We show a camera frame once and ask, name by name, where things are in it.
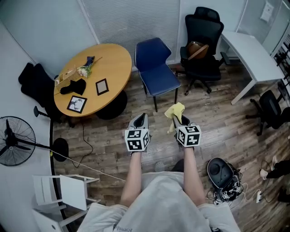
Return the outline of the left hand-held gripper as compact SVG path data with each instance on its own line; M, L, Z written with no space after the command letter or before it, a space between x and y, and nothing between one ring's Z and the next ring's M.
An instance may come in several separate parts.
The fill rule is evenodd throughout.
M128 128L125 130L126 147L131 154L134 152L146 152L150 142L150 130L148 115L143 113L141 116L134 117Z

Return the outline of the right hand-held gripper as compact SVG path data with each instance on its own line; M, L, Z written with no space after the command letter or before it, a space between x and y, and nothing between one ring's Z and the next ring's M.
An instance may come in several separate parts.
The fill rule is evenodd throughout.
M184 115L179 119L176 115L173 116L175 139L178 143L179 150L181 148L194 148L200 145L201 128L196 125L191 118Z

